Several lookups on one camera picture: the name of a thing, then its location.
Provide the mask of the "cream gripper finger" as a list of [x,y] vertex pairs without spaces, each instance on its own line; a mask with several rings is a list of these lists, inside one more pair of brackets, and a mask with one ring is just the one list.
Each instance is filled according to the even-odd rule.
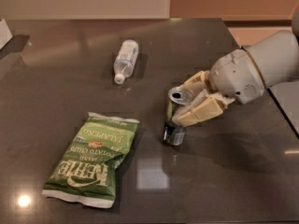
[[209,74],[208,70],[200,71],[187,79],[183,84],[182,87],[187,91],[190,91],[193,97],[196,97],[200,94],[204,96],[208,96],[212,93],[210,81],[209,81]]
[[183,126],[214,119],[235,101],[235,98],[225,97],[219,92],[211,93],[208,96],[200,94],[188,105],[178,112],[178,122]]

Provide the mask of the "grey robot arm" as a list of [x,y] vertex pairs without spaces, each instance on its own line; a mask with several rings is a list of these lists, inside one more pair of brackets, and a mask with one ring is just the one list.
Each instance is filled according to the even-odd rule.
[[279,31],[258,43],[219,58],[179,87],[193,100],[175,112],[172,121],[183,127],[214,119],[233,102],[247,104],[264,91],[298,78],[298,15],[290,31]]

